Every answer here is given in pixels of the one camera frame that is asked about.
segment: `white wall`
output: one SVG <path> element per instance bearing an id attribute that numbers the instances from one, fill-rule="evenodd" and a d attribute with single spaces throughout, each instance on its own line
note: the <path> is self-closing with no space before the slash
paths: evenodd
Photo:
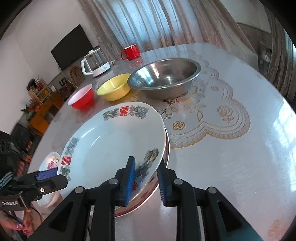
<path id="1" fill-rule="evenodd" d="M 220 0 L 234 20 L 270 33 L 264 5 L 259 0 Z"/>
<path id="2" fill-rule="evenodd" d="M 33 0 L 15 19 L 15 38 L 33 74 L 49 83 L 58 73 L 51 50 L 77 25 L 93 47 L 96 35 L 76 0 Z"/>
<path id="3" fill-rule="evenodd" d="M 11 133 L 29 100 L 26 86 L 33 77 L 17 41 L 8 31 L 0 40 L 0 130 Z"/>

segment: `yellow bowl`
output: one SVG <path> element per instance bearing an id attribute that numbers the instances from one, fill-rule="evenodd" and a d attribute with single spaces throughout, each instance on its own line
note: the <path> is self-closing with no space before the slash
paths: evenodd
<path id="1" fill-rule="evenodd" d="M 96 92 L 107 101 L 118 100 L 131 90 L 127 81 L 131 74 L 120 74 L 105 82 Z"/>

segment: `red bowl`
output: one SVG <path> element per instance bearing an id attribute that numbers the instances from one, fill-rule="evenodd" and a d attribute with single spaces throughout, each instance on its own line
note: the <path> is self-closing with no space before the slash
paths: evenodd
<path id="1" fill-rule="evenodd" d="M 78 90 L 68 101 L 68 105 L 77 110 L 85 110 L 94 103 L 92 84 Z"/>

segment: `glass kettle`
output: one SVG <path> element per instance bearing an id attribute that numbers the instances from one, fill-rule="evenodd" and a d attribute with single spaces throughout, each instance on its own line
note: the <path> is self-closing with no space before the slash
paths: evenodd
<path id="1" fill-rule="evenodd" d="M 90 72 L 85 71 L 85 65 L 88 67 Z M 98 76 L 110 68 L 110 64 L 106 61 L 101 49 L 91 50 L 81 61 L 82 72 L 85 75 Z"/>

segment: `metal screw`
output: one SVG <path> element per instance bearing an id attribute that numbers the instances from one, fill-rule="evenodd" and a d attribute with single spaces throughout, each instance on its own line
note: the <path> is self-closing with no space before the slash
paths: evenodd
<path id="1" fill-rule="evenodd" d="M 214 188 L 214 187 L 209 187 L 208 192 L 211 193 L 211 194 L 215 194 L 217 192 L 217 189 Z"/>
<path id="2" fill-rule="evenodd" d="M 76 187 L 76 188 L 75 188 L 75 192 L 76 192 L 76 193 L 82 193 L 83 190 L 84 190 L 83 187 Z"/>
<path id="3" fill-rule="evenodd" d="M 175 183 L 176 185 L 181 185 L 181 184 L 183 183 L 183 180 L 180 179 L 180 178 L 177 178 L 177 179 L 174 180 L 174 183 Z"/>
<path id="4" fill-rule="evenodd" d="M 111 179 L 109 180 L 109 183 L 110 183 L 111 185 L 115 185 L 115 184 L 118 183 L 118 180 L 117 180 L 116 178 L 111 178 Z"/>

